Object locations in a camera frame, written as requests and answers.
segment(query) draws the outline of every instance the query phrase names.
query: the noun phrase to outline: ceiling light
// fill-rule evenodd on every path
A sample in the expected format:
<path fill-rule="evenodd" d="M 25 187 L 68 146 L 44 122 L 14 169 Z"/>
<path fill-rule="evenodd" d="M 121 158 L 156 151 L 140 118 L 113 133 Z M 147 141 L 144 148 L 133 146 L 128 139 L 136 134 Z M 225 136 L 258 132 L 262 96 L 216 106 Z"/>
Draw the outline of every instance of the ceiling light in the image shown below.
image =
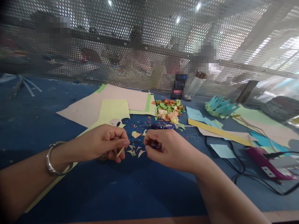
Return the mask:
<path fill-rule="evenodd" d="M 201 3 L 198 3 L 198 5 L 196 6 L 196 10 L 198 10 L 201 7 Z"/>

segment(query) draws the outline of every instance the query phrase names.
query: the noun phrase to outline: perforated metal screen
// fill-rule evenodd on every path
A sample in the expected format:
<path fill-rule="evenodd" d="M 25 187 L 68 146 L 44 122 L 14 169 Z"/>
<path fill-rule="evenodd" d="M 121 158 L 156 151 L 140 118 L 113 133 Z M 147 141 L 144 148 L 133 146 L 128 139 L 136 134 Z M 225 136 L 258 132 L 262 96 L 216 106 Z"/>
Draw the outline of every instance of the perforated metal screen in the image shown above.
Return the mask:
<path fill-rule="evenodd" d="M 69 17 L 71 38 L 41 47 L 40 17 Z M 217 41 L 219 71 L 198 94 L 234 100 L 258 80 L 250 103 L 299 99 L 297 0 L 11 0 L 3 18 L 4 72 L 170 91 L 176 71 L 194 77 L 193 42 Z"/>

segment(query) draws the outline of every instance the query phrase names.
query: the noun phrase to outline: silver bangle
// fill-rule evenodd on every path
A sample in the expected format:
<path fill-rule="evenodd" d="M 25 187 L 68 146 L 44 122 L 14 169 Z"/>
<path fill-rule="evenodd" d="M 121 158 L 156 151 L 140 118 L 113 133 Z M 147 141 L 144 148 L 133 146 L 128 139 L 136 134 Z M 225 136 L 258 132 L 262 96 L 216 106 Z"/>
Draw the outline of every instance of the silver bangle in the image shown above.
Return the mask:
<path fill-rule="evenodd" d="M 66 143 L 66 142 L 56 142 L 56 143 L 54 143 L 54 144 L 51 144 L 51 145 L 50 145 L 50 149 L 49 149 L 48 154 L 47 154 L 47 157 L 46 157 L 46 163 L 47 163 L 47 168 L 48 168 L 49 172 L 50 172 L 51 174 L 55 174 L 55 175 L 57 175 L 57 176 L 64 176 L 64 175 L 66 175 L 68 172 L 70 172 L 70 171 L 72 170 L 73 165 L 74 165 L 74 163 L 72 163 L 72 165 L 69 166 L 67 172 L 65 172 L 65 173 L 57 172 L 57 171 L 52 167 L 52 164 L 51 164 L 51 162 L 50 162 L 50 154 L 51 154 L 51 151 L 52 151 L 57 145 L 60 145 L 60 144 L 63 144 L 63 143 Z"/>

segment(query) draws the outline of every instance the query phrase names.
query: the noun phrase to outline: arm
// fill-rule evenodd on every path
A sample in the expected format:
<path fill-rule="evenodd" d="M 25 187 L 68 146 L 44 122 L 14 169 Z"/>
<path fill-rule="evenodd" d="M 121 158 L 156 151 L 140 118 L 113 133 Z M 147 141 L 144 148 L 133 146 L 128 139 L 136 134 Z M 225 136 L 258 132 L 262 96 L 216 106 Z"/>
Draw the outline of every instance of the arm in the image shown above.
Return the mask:
<path fill-rule="evenodd" d="M 157 142 L 162 152 L 150 147 Z M 196 176 L 212 223 L 270 223 L 209 157 L 174 130 L 149 130 L 144 144 L 150 159 Z"/>
<path fill-rule="evenodd" d="M 72 162 L 93 160 L 108 152 L 108 158 L 119 163 L 125 152 L 116 155 L 129 143 L 123 128 L 105 124 L 53 149 L 50 162 L 63 172 Z M 16 220 L 57 178 L 48 171 L 47 153 L 43 151 L 0 171 L 1 205 L 10 221 Z"/>

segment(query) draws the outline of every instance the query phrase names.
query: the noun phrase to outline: table surface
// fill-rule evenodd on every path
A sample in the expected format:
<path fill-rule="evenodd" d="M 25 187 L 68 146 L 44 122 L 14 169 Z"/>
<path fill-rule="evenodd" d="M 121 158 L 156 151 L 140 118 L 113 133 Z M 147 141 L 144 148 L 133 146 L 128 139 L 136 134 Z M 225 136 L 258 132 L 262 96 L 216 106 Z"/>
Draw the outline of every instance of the table surface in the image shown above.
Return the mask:
<path fill-rule="evenodd" d="M 83 132 L 85 127 L 56 112 L 99 88 L 98 85 L 45 78 L 29 79 L 43 92 L 33 89 L 36 96 L 31 97 L 27 89 L 22 87 L 15 99 L 7 101 L 7 93 L 16 80 L 0 85 L 0 169 L 48 149 L 53 142 L 69 141 Z M 155 94 L 155 99 L 167 97 L 168 94 Z M 207 100 L 195 97 L 192 102 L 182 101 L 182 104 L 200 109 L 204 116 L 214 119 L 204 110 L 204 102 Z M 147 115 L 131 114 L 131 119 L 124 119 L 131 143 L 143 142 L 143 136 L 134 139 L 131 133 L 143 133 L 148 129 L 145 127 L 148 121 L 155 122 L 154 117 L 151 116 L 150 120 Z M 248 131 L 231 118 L 220 121 L 224 124 L 224 130 Z M 182 114 L 180 122 L 187 124 L 187 113 Z M 211 157 L 228 177 L 236 175 L 223 159 L 206 147 L 205 138 L 197 128 L 177 132 L 184 138 L 188 136 L 187 140 Z M 229 145 L 220 138 L 208 137 L 208 142 Z M 296 144 L 295 140 L 290 141 L 292 149 Z M 283 192 L 297 182 L 284 181 L 283 185 L 278 185 L 269 181 L 266 174 L 246 154 L 243 146 L 236 142 L 233 145 L 248 173 L 258 175 Z M 230 161 L 239 166 L 235 159 Z M 247 177 L 238 180 L 238 187 L 262 212 L 299 210 L 299 190 L 287 196 L 279 196 Z M 30 212 L 22 215 L 18 222 L 93 222 L 205 215 L 207 211 L 193 175 L 153 162 L 145 153 L 140 158 L 126 153 L 126 159 L 120 164 L 98 160 L 79 163 Z"/>

